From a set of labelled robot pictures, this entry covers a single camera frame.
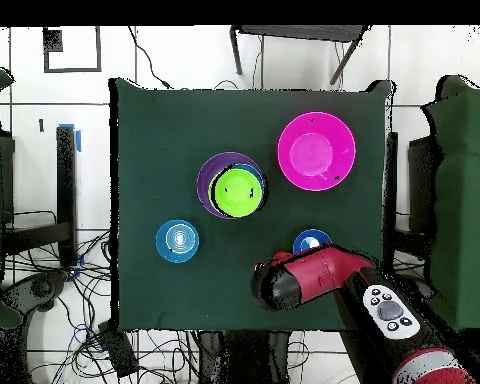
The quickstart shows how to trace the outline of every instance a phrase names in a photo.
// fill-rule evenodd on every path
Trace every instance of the floor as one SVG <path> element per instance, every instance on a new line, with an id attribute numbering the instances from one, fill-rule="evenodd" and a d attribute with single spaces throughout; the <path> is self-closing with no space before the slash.
<path id="1" fill-rule="evenodd" d="M 0 123 L 5 130 L 12 131 L 16 140 L 15 209 L 17 212 L 56 210 L 55 128 L 59 124 L 74 124 L 75 129 L 81 131 L 81 151 L 77 152 L 79 242 L 91 240 L 109 228 L 107 79 L 128 78 L 145 88 L 164 89 L 151 75 L 144 53 L 135 48 L 128 27 L 100 29 L 102 72 L 47 74 L 43 72 L 41 28 L 0 28 L 0 67 L 10 69 L 15 79 L 10 88 L 0 93 Z M 132 30 L 138 44 L 152 58 L 155 74 L 177 89 L 213 88 L 226 79 L 239 89 L 260 88 L 260 61 L 256 62 L 260 41 L 256 36 L 239 35 L 244 73 L 238 76 L 229 26 L 132 27 Z M 93 27 L 62 27 L 62 34 L 64 51 L 50 53 L 50 67 L 96 66 Z M 362 91 L 377 79 L 391 79 L 396 83 L 392 127 L 399 133 L 400 143 L 397 225 L 406 228 L 409 205 L 406 146 L 410 140 L 429 134 L 419 106 L 434 99 L 436 84 L 443 75 L 461 74 L 480 85 L 480 26 L 373 26 L 348 62 L 342 87 L 340 81 L 334 87 L 329 85 L 338 56 L 342 55 L 341 45 L 337 55 L 334 43 L 266 37 L 264 51 L 264 89 Z M 231 82 L 224 82 L 220 87 L 234 89 Z M 15 225 L 40 225 L 49 223 L 50 219 L 49 214 L 42 213 L 20 215 Z M 37 250 L 33 256 L 49 257 L 48 253 Z M 30 272 L 22 271 L 29 267 L 21 268 L 21 258 L 14 260 L 15 269 L 7 270 L 4 285 Z M 85 260 L 95 266 L 107 266 L 99 244 Z M 84 284 L 89 278 L 81 275 Z M 108 285 L 107 281 L 99 281 L 96 291 L 100 295 L 92 298 L 97 322 L 110 317 Z M 82 297 L 74 283 L 67 283 L 61 299 L 68 306 L 74 324 L 86 322 L 88 318 L 83 314 L 87 312 L 83 311 Z M 171 364 L 173 349 L 178 346 L 175 332 L 141 331 L 129 337 L 144 367 L 179 368 L 183 364 L 181 355 L 177 354 L 174 355 L 176 364 Z M 305 342 L 308 351 L 300 341 Z M 289 349 L 292 384 L 359 384 L 339 334 L 295 332 L 292 342 L 295 342 Z M 155 343 L 166 344 L 157 349 Z M 59 364 L 78 344 L 79 337 L 74 337 L 61 301 L 48 313 L 36 313 L 28 337 L 29 367 L 36 384 L 50 384 Z M 190 344 L 195 351 L 195 344 Z M 107 366 L 108 361 L 101 359 Z M 96 365 L 87 361 L 83 361 L 82 367 L 88 374 L 96 374 Z M 77 377 L 71 367 L 66 367 L 57 379 L 57 384 L 105 384 L 100 377 Z M 161 381 L 151 373 L 120 381 L 110 374 L 105 379 L 107 384 Z M 187 366 L 176 373 L 176 380 L 188 383 Z M 191 380 L 191 384 L 195 384 L 195 377 Z"/>

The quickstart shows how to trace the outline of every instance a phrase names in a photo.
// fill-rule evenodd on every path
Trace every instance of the small blue bowl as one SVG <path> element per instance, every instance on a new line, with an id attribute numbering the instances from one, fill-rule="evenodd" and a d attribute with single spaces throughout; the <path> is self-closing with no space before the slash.
<path id="1" fill-rule="evenodd" d="M 320 230 L 310 229 L 300 233 L 293 242 L 293 254 L 302 252 L 312 247 L 318 247 L 322 244 L 331 243 L 331 238 Z"/>
<path id="2" fill-rule="evenodd" d="M 155 246 L 160 256 L 166 261 L 181 264 L 197 252 L 199 235 L 189 222 L 173 219 L 158 229 Z"/>

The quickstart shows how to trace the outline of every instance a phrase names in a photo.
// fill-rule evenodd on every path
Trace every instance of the magenta bowl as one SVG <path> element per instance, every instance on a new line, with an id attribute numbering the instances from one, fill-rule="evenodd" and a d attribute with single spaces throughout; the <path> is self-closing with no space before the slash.
<path id="1" fill-rule="evenodd" d="M 354 136 L 334 115 L 309 112 L 291 121 L 279 138 L 277 158 L 285 177 L 303 190 L 328 190 L 350 173 Z"/>

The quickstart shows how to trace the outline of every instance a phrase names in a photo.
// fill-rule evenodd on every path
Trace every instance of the lime green bowl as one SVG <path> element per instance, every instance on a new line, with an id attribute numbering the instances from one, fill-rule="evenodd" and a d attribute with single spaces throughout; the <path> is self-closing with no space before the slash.
<path id="1" fill-rule="evenodd" d="M 263 187 L 251 172 L 233 168 L 218 173 L 212 179 L 208 198 L 218 212 L 242 218 L 259 208 L 263 200 Z"/>

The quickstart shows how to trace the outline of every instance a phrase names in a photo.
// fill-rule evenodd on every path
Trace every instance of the blue tape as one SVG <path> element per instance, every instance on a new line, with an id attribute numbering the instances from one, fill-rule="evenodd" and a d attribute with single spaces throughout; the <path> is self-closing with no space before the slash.
<path id="1" fill-rule="evenodd" d="M 74 283 L 75 279 L 73 277 L 80 277 L 80 270 L 74 269 L 71 275 L 68 277 L 68 279 L 65 281 L 66 283 Z"/>
<path id="2" fill-rule="evenodd" d="M 76 150 L 81 152 L 82 151 L 82 136 L 81 136 L 81 131 L 80 130 L 78 130 L 76 132 L 75 144 L 76 144 Z"/>

